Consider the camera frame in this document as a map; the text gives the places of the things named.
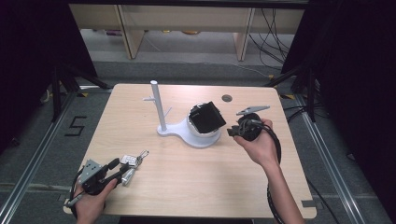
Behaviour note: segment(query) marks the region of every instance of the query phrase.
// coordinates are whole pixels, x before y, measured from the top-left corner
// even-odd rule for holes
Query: hand
[[[262,123],[268,125],[271,129],[273,123],[269,119],[262,119]],[[262,168],[278,166],[278,160],[276,155],[276,146],[274,140],[271,138],[268,132],[262,131],[260,135],[249,142],[241,136],[235,136],[233,138],[235,142],[243,147],[249,157]]]
[[[75,205],[78,216],[77,224],[93,224],[96,219],[102,215],[106,198],[116,185],[117,179],[113,179],[106,185],[100,194],[94,196],[84,194]],[[77,185],[75,197],[83,190],[81,185]]]

